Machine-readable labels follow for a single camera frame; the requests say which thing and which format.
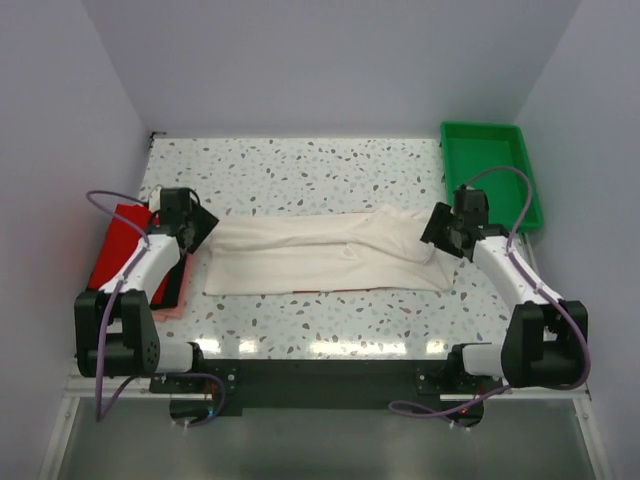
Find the speckled tabletop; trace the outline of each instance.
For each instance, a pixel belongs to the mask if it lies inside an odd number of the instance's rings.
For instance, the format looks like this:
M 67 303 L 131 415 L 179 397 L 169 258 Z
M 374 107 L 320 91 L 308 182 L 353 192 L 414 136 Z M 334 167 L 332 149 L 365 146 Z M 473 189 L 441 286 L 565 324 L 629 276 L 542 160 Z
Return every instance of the speckled tabletop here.
M 431 208 L 445 199 L 441 151 L 421 139 L 156 138 L 140 189 L 189 186 L 225 215 Z M 185 315 L 158 333 L 221 358 L 443 358 L 454 344 L 501 342 L 509 312 L 488 278 L 460 261 L 453 290 L 212 297 L 211 253 L 195 254 Z

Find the green plastic tray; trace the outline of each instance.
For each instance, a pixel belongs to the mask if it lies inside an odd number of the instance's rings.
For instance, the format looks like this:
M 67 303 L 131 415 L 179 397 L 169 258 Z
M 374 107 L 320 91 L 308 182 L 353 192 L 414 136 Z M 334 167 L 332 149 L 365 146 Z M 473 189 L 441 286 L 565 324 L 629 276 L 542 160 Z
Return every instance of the green plastic tray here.
M 491 123 L 442 122 L 447 199 L 453 204 L 453 192 L 477 173 L 496 165 L 510 165 L 524 172 L 533 185 L 533 201 L 519 231 L 542 226 L 542 210 L 529 165 L 520 128 Z M 512 172 L 492 172 L 473 184 L 489 198 L 489 221 L 511 229 L 527 199 L 527 186 Z

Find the table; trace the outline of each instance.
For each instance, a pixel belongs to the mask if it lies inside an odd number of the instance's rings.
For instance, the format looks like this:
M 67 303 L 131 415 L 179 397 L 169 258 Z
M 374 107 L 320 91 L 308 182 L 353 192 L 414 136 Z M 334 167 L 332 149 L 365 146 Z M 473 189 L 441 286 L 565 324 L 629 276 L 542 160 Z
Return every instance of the table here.
M 140 197 L 195 189 L 214 215 L 310 215 L 431 208 L 445 200 L 437 140 L 156 138 Z M 158 333 L 197 341 L 207 357 L 444 358 L 454 344 L 501 342 L 510 313 L 487 277 L 461 260 L 454 288 L 212 297 L 207 243 L 180 320 Z

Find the white cloth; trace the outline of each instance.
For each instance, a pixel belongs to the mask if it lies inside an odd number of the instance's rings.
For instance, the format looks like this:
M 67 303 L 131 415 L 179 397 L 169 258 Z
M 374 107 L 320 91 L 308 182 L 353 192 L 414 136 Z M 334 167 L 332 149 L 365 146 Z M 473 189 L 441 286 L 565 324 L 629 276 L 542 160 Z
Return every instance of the white cloth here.
M 205 293 L 395 287 L 448 290 L 456 259 L 420 242 L 431 210 L 225 217 L 212 232 Z

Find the white wall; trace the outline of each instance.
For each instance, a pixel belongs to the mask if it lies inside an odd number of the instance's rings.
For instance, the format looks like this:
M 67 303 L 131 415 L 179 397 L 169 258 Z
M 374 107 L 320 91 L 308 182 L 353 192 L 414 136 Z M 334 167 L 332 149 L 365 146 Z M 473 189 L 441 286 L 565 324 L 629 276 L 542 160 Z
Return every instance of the white wall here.
M 640 2 L 583 0 L 517 122 L 542 273 L 590 313 L 590 387 L 618 477 L 640 471 Z
M 107 224 L 84 192 L 134 192 L 146 130 L 79 1 L 0 10 L 0 477 L 27 479 L 75 351 L 73 300 Z
M 83 0 L 145 124 L 436 135 L 513 121 L 579 0 Z

